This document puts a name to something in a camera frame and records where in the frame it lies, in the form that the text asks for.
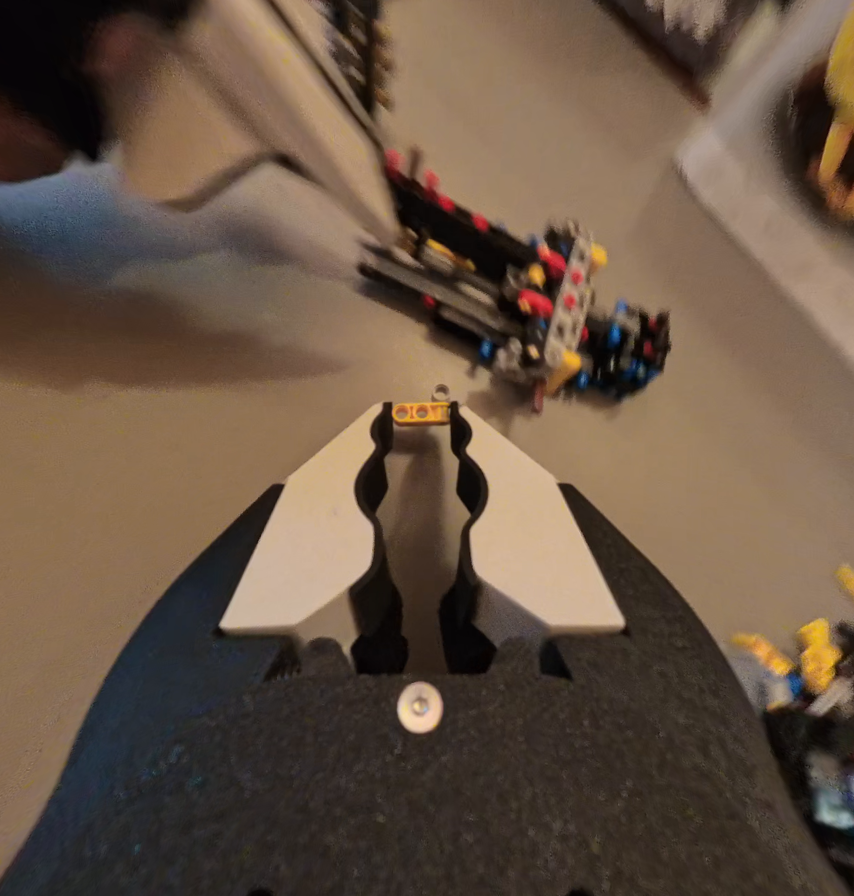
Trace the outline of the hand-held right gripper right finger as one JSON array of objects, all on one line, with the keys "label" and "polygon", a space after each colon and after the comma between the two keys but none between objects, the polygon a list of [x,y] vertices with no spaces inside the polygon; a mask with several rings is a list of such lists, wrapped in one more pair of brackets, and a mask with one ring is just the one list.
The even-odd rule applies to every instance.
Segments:
[{"label": "hand-held right gripper right finger", "polygon": [[555,476],[467,407],[452,406],[450,433],[468,514],[455,621],[494,648],[622,633],[624,614]]}]

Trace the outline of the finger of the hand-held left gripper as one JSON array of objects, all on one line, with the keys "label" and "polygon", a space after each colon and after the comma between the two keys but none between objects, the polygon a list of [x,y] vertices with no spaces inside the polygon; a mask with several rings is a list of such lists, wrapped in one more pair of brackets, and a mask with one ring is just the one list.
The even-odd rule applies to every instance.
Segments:
[{"label": "finger of the hand-held left gripper", "polygon": [[267,157],[284,156],[372,237],[399,229],[372,120],[325,46],[309,2],[199,2],[187,62],[233,126]]},{"label": "finger of the hand-held left gripper", "polygon": [[200,208],[276,160],[185,69],[156,69],[114,94],[114,166],[132,195]]}]

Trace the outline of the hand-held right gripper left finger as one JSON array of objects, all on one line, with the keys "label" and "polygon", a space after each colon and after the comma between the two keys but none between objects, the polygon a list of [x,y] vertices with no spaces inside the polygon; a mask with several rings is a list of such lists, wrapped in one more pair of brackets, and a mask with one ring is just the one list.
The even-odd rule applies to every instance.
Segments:
[{"label": "hand-held right gripper left finger", "polygon": [[219,621],[233,637],[281,635],[298,646],[335,641],[347,656],[364,633],[353,588],[376,560],[374,512],[355,487],[384,419],[370,406],[290,476]]}]

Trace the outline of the black toy brick engine assembly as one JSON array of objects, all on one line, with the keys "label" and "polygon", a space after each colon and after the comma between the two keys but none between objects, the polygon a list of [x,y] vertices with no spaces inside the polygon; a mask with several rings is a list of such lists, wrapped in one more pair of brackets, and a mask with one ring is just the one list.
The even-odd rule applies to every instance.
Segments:
[{"label": "black toy brick engine assembly", "polygon": [[332,59],[372,117],[395,106],[391,80],[396,60],[383,6],[381,1],[319,2]]}]

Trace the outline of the small yellow toy beam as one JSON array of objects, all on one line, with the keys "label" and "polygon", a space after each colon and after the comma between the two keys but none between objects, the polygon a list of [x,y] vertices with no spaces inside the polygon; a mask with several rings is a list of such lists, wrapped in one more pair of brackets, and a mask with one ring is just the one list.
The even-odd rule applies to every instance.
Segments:
[{"label": "small yellow toy beam", "polygon": [[404,401],[393,405],[391,419],[397,427],[443,427],[451,420],[451,403],[445,400]]}]

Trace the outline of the black grey toy brick chassis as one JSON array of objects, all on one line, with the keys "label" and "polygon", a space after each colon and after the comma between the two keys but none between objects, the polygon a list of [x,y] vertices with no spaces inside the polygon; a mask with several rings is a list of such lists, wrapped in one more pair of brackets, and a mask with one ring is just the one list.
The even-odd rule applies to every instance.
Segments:
[{"label": "black grey toy brick chassis", "polygon": [[384,170],[399,221],[361,274],[419,298],[434,324],[478,345],[478,363],[527,393],[534,413],[561,392],[621,401],[664,372],[671,317],[623,298],[599,305],[608,253],[579,221],[519,238],[457,203],[421,152],[390,149]]}]

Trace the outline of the person's left forearm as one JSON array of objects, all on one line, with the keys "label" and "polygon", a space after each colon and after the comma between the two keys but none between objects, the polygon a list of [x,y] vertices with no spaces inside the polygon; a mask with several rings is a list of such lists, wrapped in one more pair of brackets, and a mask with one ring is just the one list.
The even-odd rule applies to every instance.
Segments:
[{"label": "person's left forearm", "polygon": [[217,252],[346,279],[365,241],[330,197],[271,164],[195,210],[131,193],[109,163],[77,162],[55,175],[0,183],[0,252],[70,279],[104,281],[131,265]]}]

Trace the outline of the grey desk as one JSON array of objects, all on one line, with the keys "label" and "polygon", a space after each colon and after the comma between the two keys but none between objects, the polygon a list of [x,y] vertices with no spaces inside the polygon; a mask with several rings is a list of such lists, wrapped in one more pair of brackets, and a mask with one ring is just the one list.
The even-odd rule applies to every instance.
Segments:
[{"label": "grey desk", "polygon": [[599,297],[670,310],[666,372],[540,415],[428,328],[216,245],[59,289],[0,264],[0,868],[131,631],[266,487],[368,406],[446,384],[575,485],[713,636],[844,616],[854,365],[690,195],[701,109],[594,2],[396,2],[395,143],[521,234],[583,221]]}]

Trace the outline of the pile of toy brick pieces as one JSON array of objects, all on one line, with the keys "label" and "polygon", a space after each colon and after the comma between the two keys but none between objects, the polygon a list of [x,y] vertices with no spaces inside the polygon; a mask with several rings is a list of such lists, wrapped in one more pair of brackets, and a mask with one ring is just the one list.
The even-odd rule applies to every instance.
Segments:
[{"label": "pile of toy brick pieces", "polygon": [[[834,576],[854,604],[854,568]],[[735,633],[729,646],[795,806],[854,894],[854,614],[803,624],[793,653],[761,633]]]}]

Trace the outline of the yellow car instruction booklet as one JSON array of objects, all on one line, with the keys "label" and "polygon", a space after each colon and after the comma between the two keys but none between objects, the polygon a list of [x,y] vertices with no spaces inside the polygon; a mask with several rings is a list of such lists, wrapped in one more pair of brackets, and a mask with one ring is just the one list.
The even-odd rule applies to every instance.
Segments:
[{"label": "yellow car instruction booklet", "polygon": [[854,372],[854,223],[827,210],[812,162],[829,123],[797,118],[854,2],[794,2],[754,28],[676,151],[689,192]]}]

